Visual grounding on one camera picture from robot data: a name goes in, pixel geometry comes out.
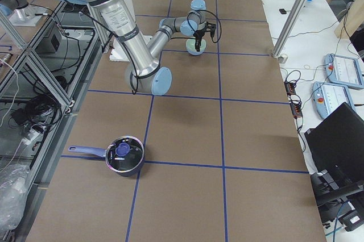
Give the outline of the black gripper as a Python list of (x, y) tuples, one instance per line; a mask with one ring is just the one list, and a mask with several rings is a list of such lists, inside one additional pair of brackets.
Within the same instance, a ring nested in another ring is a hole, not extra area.
[(195, 37), (195, 50), (197, 52), (200, 51), (201, 41), (205, 33), (206, 33), (206, 23), (199, 24), (197, 26), (197, 30), (193, 34), (193, 36)]

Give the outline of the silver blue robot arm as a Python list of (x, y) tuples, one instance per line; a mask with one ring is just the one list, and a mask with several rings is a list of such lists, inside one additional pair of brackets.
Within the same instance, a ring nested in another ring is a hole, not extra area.
[(162, 67), (159, 53), (173, 34), (180, 32), (196, 38), (196, 52), (203, 53), (201, 39), (207, 27), (204, 0), (193, 0), (191, 10), (185, 17), (166, 18), (161, 21), (156, 34), (145, 42), (139, 27), (124, 0), (61, 0), (77, 5), (89, 5), (97, 9), (106, 28), (126, 54), (130, 64), (125, 71), (125, 80), (133, 92), (164, 95), (172, 83), (172, 72)]
[(13, 26), (35, 27), (44, 16), (45, 7), (32, 6), (28, 0), (1, 0), (1, 12)]

